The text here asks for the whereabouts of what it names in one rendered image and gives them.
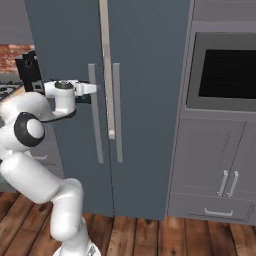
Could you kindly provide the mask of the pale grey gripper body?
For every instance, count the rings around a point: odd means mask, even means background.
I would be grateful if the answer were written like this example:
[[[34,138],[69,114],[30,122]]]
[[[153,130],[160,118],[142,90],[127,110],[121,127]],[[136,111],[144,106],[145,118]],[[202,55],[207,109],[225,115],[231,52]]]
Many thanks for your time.
[[[78,82],[75,84],[75,95],[83,96],[87,94],[93,94],[97,92],[97,86],[94,84],[88,84],[84,82]]]

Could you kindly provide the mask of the slate blue freezer door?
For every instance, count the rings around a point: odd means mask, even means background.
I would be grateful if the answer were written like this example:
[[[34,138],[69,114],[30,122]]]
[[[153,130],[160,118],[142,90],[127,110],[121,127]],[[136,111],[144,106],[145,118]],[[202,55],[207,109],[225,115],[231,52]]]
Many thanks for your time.
[[[76,115],[53,123],[64,176],[84,188],[84,210],[114,214],[98,0],[25,0],[45,81],[89,81],[95,64],[104,163],[98,162],[91,103],[78,103]]]

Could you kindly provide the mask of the grey counter drawers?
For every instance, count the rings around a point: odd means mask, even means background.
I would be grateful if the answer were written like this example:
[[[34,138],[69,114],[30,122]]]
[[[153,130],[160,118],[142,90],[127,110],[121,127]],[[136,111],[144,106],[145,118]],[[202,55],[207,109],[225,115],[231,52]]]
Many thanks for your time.
[[[39,161],[45,168],[58,178],[64,178],[62,162],[58,150],[54,128],[47,123],[45,127],[45,138],[36,147],[30,150],[31,155]]]

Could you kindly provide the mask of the slate blue fridge door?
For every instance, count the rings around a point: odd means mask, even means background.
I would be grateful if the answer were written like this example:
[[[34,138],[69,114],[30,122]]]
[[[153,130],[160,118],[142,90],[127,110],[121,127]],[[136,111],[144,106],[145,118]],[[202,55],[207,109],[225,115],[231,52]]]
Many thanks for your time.
[[[120,63],[123,163],[110,142],[115,214],[165,216],[190,0],[108,0]]]

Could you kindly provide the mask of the grey cupboard door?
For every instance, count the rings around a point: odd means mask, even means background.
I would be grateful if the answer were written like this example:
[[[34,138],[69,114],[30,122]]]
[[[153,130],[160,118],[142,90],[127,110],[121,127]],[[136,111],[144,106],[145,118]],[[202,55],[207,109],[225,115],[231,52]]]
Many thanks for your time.
[[[239,173],[233,197],[256,201],[256,122],[245,125],[233,170]]]
[[[171,192],[218,196],[243,128],[242,121],[181,118]]]

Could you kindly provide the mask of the beige fridge inner edge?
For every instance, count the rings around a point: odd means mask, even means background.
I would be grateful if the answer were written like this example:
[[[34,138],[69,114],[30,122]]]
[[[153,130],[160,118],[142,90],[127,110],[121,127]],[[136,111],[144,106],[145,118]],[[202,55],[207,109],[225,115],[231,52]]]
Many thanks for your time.
[[[100,20],[101,20],[103,61],[104,61],[104,81],[105,81],[105,92],[106,92],[108,135],[110,139],[114,139],[115,124],[114,124],[112,68],[111,68],[110,39],[109,39],[108,0],[99,0],[99,7],[100,7]]]

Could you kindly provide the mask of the black coffee machine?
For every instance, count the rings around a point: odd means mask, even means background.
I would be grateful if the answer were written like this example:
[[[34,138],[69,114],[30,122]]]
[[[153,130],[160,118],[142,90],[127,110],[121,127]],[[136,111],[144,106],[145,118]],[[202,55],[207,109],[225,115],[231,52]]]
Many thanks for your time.
[[[36,52],[31,50],[22,53],[15,58],[15,63],[25,91],[45,94]]]

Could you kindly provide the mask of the black hob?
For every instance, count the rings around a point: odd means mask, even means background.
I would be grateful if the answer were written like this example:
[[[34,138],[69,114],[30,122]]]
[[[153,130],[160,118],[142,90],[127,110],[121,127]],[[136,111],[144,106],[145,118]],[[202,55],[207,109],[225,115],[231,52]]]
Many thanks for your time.
[[[0,101],[13,94],[16,90],[23,86],[22,83],[0,84]]]

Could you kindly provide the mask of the grey built-in oven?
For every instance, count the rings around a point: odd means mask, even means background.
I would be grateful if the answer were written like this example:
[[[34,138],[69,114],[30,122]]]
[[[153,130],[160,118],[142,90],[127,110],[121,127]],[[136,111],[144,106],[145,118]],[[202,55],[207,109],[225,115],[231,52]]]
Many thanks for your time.
[[[186,106],[256,112],[256,33],[197,33]]]

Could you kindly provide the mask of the grey drawer front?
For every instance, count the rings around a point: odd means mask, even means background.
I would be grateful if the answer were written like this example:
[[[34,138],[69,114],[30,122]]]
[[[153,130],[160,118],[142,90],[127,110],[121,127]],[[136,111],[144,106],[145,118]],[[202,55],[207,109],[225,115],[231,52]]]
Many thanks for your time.
[[[230,212],[232,217],[205,214],[204,208],[210,211]],[[227,198],[205,197],[186,194],[170,196],[168,215],[173,217],[192,218],[207,221],[240,223],[256,225],[256,203],[254,201]]]

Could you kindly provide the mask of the grey cupboard above oven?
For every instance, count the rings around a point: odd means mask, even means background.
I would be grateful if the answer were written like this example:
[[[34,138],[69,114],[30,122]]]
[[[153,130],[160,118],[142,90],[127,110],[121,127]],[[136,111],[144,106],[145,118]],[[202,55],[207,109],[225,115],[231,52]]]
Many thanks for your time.
[[[195,0],[194,21],[256,21],[256,0]]]

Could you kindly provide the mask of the grey wall cupboard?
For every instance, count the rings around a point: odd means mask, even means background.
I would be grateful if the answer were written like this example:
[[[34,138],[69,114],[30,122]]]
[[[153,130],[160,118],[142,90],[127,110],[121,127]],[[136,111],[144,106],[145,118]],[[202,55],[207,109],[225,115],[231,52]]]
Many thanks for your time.
[[[25,0],[0,0],[0,44],[33,44]]]

